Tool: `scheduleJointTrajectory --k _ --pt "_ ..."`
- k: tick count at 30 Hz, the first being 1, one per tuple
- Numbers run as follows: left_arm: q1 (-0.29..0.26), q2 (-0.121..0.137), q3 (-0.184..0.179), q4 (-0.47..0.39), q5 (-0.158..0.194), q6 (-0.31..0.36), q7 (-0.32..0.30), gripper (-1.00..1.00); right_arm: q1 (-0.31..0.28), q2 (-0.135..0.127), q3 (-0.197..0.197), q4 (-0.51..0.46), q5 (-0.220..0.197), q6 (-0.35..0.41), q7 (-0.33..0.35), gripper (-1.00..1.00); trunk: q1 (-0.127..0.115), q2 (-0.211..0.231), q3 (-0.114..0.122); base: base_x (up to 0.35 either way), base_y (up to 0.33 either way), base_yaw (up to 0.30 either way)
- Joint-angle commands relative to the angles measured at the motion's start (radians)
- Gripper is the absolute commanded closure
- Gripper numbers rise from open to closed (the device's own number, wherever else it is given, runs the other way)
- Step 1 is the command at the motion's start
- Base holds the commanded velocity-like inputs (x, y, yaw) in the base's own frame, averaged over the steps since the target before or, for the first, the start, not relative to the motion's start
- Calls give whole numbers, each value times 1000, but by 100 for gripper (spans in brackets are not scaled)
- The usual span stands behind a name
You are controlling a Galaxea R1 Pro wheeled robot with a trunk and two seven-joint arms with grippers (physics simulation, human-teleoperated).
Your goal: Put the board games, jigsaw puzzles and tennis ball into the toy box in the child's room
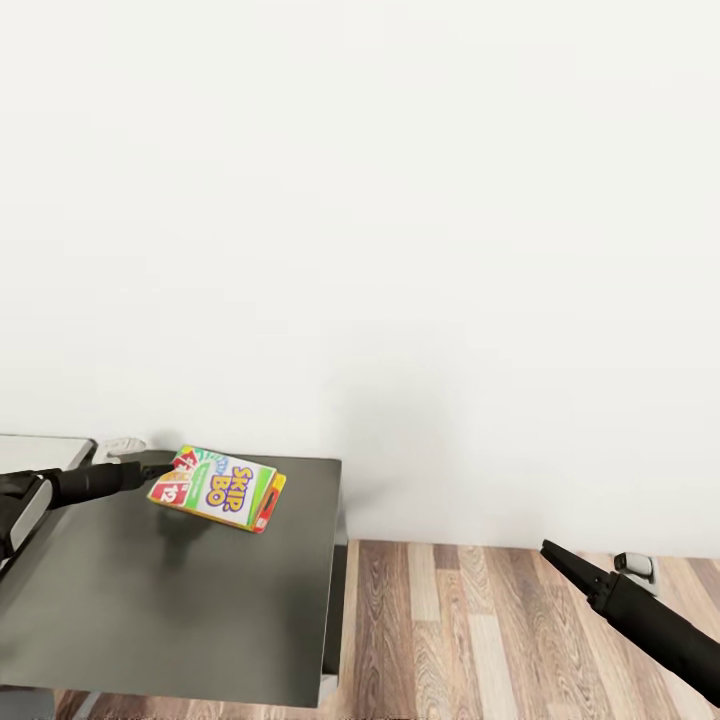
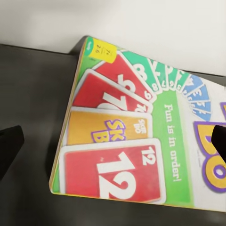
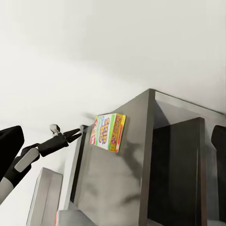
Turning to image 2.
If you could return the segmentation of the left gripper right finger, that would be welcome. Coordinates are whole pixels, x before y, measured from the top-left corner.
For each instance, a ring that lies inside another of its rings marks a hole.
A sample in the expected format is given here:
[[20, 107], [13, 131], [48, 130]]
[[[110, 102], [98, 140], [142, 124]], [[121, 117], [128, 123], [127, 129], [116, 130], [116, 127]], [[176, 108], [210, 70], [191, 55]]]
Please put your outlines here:
[[212, 132], [211, 142], [226, 163], [226, 127], [216, 125]]

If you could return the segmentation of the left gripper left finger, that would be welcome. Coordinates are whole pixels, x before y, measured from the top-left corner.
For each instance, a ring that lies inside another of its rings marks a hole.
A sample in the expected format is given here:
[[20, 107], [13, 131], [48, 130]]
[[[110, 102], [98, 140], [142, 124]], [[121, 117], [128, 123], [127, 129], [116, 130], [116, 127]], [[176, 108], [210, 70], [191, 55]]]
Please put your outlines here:
[[0, 182], [24, 144], [20, 125], [0, 130]]

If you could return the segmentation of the board game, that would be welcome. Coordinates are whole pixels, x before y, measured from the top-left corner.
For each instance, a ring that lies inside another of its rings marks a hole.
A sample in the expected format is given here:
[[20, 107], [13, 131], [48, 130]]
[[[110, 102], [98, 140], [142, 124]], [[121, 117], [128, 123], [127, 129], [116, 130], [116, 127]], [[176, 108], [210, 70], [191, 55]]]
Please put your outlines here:
[[226, 212], [226, 87], [87, 37], [49, 179], [53, 194]]

